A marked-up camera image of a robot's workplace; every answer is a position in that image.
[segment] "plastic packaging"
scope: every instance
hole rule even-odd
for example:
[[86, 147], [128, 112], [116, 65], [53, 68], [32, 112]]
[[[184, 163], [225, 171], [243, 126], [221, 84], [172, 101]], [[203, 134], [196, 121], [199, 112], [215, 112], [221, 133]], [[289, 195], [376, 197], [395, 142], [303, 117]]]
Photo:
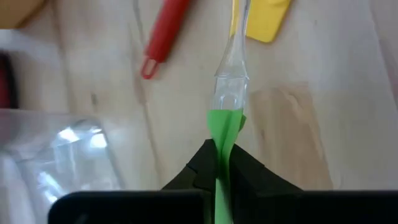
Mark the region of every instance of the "plastic packaging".
[[[0, 165], [17, 167], [0, 175], [8, 223], [20, 223], [12, 215], [21, 207], [16, 200], [32, 209], [36, 223], [46, 223], [49, 208], [65, 194], [120, 189], [105, 133], [94, 119], [0, 110], [0, 147]], [[28, 197], [15, 194], [23, 189]]]
[[244, 50], [249, 5], [250, 0], [234, 0], [231, 35], [215, 75], [214, 110], [244, 108], [249, 80]]

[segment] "clear plastic bag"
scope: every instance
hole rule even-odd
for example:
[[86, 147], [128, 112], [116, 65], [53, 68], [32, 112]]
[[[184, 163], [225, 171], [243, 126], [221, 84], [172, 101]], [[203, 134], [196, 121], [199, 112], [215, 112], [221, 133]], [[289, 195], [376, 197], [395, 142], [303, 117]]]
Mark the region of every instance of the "clear plastic bag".
[[18, 200], [30, 204], [36, 223], [46, 223], [49, 208], [65, 194], [120, 189], [105, 133], [95, 119], [0, 110], [0, 147], [3, 166], [17, 167], [12, 172], [20, 175], [15, 180], [18, 174], [12, 174], [9, 181], [8, 170], [1, 171], [0, 195], [8, 201], [3, 212], [14, 219], [8, 223], [19, 223], [12, 216], [19, 209], [13, 206], [16, 184], [25, 185], [27, 197]]

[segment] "green plastic strip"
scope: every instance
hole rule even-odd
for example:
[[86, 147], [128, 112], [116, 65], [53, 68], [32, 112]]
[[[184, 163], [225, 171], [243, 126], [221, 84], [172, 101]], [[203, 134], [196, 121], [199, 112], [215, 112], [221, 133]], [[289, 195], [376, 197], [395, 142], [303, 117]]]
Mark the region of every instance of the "green plastic strip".
[[218, 152], [219, 174], [216, 179], [215, 223], [233, 222], [229, 194], [229, 156], [246, 117], [243, 109], [210, 110], [207, 114], [207, 126]]

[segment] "red object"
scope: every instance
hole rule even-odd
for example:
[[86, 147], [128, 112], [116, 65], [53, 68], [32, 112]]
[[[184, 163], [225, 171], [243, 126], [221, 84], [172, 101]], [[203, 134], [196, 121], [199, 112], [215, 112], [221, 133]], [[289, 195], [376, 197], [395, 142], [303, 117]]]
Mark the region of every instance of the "red object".
[[185, 11], [190, 0], [165, 0], [152, 31], [152, 37], [146, 47], [146, 59], [142, 64], [141, 75], [151, 79], [159, 67], [159, 63], [166, 60], [183, 21]]

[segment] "wood grain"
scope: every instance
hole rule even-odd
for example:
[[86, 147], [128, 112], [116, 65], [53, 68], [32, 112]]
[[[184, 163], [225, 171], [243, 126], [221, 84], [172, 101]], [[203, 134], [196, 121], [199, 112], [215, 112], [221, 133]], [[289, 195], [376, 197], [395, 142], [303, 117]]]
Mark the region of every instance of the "wood grain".
[[[127, 188], [160, 188], [208, 138], [228, 39], [231, 1], [193, 2], [147, 82], [137, 71], [163, 0], [50, 1], [25, 29], [0, 30], [23, 108], [98, 117]], [[306, 189], [329, 188], [327, 171], [334, 189], [396, 189], [395, 5], [294, 1], [275, 42], [248, 39], [251, 99], [237, 143]]]
[[256, 91], [250, 105], [266, 167], [302, 189], [332, 189], [308, 85]]

